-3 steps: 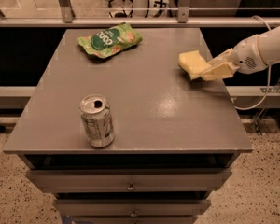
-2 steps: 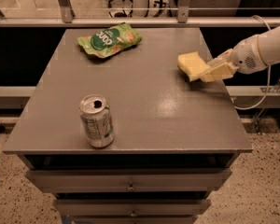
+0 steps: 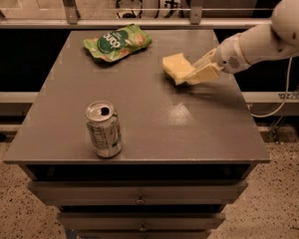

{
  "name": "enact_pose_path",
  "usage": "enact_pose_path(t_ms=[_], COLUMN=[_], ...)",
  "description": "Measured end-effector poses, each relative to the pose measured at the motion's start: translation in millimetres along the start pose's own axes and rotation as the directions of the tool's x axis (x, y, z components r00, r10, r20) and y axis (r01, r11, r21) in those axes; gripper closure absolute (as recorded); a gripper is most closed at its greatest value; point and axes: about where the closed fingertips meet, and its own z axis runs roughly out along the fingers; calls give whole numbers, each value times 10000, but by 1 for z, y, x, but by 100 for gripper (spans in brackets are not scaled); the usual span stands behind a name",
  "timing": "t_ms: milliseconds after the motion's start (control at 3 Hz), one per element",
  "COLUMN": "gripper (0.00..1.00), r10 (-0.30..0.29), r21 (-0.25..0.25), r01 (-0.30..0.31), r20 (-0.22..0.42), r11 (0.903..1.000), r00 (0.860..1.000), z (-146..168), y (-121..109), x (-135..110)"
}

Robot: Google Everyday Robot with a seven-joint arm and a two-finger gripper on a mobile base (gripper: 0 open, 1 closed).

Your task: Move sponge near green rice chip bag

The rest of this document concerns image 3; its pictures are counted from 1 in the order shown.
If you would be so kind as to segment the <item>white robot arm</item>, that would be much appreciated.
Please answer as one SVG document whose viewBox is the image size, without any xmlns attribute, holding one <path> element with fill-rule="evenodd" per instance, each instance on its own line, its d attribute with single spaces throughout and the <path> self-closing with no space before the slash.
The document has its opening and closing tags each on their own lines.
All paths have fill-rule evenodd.
<svg viewBox="0 0 299 239">
<path fill-rule="evenodd" d="M 263 61 L 299 56 L 299 0 L 281 0 L 270 24 L 257 25 L 222 41 L 193 64 L 184 79 L 190 85 L 217 79 L 221 72 L 236 74 Z"/>
</svg>

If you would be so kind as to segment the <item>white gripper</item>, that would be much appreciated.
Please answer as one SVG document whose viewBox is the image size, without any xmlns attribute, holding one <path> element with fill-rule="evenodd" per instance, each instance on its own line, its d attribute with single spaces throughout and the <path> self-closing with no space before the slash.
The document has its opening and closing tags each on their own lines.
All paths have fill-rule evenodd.
<svg viewBox="0 0 299 239">
<path fill-rule="evenodd" d="M 189 85 L 197 85 L 217 79 L 221 71 L 236 74 L 247 70 L 250 64 L 242 53 L 240 37 L 240 34 L 235 34 L 225 39 L 216 49 L 210 50 L 194 62 L 192 65 L 195 70 L 185 78 L 185 81 Z"/>
</svg>

